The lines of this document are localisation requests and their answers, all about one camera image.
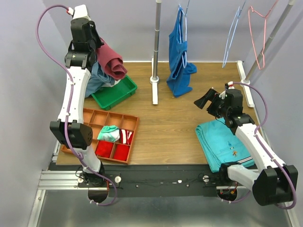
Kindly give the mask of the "maroon tank top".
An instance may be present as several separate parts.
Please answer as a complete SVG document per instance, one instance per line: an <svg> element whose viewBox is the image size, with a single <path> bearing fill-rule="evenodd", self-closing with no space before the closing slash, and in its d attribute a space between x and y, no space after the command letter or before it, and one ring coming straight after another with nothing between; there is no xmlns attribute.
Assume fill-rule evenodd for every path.
<svg viewBox="0 0 303 227"><path fill-rule="evenodd" d="M100 40L103 45L97 49L97 58L103 72L115 80L124 79L127 69L123 65L122 56L116 53L102 38Z"/></svg>

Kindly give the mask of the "light blue wire hanger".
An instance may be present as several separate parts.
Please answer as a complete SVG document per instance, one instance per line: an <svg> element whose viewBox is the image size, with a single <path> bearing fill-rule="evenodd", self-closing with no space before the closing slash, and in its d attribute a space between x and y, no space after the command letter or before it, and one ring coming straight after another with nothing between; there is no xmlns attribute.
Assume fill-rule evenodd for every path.
<svg viewBox="0 0 303 227"><path fill-rule="evenodd" d="M224 55L223 55L222 68L225 68L225 66L226 66L226 63L227 63L227 60L228 60L228 57L229 57L229 52L230 52L230 49L232 47L233 39L234 39L236 29L237 29L237 26L238 26L238 22L239 22L239 19L241 17L241 13L243 11L243 8L244 8L245 4L246 4L246 0L243 2L243 5L241 7L240 6L238 7L238 9L235 12L234 18L232 20L232 23L231 23L231 26L230 26L230 29L229 29L229 32L228 32L228 37L227 37L227 40L226 40L226 45L225 45L225 50L224 50Z"/></svg>

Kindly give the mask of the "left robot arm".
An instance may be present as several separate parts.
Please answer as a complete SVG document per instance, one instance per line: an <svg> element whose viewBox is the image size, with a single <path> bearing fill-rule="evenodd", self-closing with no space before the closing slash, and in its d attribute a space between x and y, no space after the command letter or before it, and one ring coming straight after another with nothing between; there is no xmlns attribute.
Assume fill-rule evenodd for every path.
<svg viewBox="0 0 303 227"><path fill-rule="evenodd" d="M92 128L84 123L83 105L91 70L97 61L96 50L103 43L95 23L84 17L71 20L71 34L64 58L67 79L63 104L58 119L50 122L50 130L81 162L83 181L101 187L105 183L104 167L92 146Z"/></svg>

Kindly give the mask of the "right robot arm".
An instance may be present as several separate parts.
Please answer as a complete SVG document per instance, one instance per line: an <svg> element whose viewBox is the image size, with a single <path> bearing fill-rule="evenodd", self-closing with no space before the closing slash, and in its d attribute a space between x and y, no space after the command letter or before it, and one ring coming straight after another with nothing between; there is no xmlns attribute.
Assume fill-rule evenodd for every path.
<svg viewBox="0 0 303 227"><path fill-rule="evenodd" d="M207 102L206 110L215 120L198 125L196 135L218 181L245 186L261 206L294 208L298 171L274 153L251 116L243 112L241 91L219 93L211 88L194 104L202 109Z"/></svg>

